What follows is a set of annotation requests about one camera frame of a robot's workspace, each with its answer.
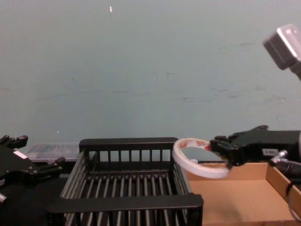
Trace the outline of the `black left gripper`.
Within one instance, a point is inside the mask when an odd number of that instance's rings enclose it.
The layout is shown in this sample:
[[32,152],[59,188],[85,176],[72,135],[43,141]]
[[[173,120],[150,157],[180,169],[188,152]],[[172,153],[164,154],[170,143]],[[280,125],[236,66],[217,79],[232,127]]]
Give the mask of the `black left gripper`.
[[0,187],[11,185],[36,186],[60,176],[65,158],[60,157],[53,163],[37,166],[26,155],[14,149],[27,145],[28,137],[17,138],[4,135],[0,138]]

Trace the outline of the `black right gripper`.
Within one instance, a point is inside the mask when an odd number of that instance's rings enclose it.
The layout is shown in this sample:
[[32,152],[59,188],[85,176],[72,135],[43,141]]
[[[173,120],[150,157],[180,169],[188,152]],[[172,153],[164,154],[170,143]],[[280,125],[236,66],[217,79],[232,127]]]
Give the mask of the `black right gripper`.
[[238,167],[247,162],[268,161],[280,151],[287,151],[287,159],[300,161],[300,138],[299,130],[269,130],[262,125],[229,136],[215,136],[209,143],[229,166]]

